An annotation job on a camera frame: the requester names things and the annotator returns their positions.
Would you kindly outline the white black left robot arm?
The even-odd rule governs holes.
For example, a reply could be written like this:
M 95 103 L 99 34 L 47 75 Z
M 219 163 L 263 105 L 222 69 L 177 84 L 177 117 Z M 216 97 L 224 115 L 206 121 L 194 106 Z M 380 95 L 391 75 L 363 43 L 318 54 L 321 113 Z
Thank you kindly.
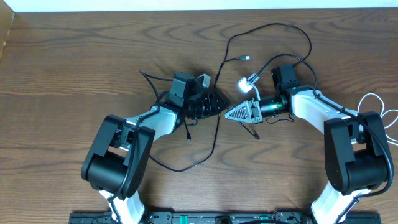
M 146 113 L 132 118 L 108 115 L 88 151 L 81 178 L 107 200 L 116 223 L 139 223 L 145 208 L 137 192 L 152 144 L 186 119 L 219 115 L 227 102 L 216 93 L 180 98 L 166 92 Z

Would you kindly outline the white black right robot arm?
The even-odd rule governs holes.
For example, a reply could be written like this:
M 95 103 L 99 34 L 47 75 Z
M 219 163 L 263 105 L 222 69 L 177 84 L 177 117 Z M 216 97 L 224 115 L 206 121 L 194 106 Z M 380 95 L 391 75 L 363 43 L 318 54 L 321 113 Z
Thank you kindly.
M 386 192 L 394 165 L 382 119 L 370 111 L 348 110 L 312 86 L 282 90 L 276 96 L 246 100 L 225 118 L 258 124 L 265 117 L 289 113 L 323 133 L 328 183 L 302 215 L 302 223 L 341 223 L 360 199 Z

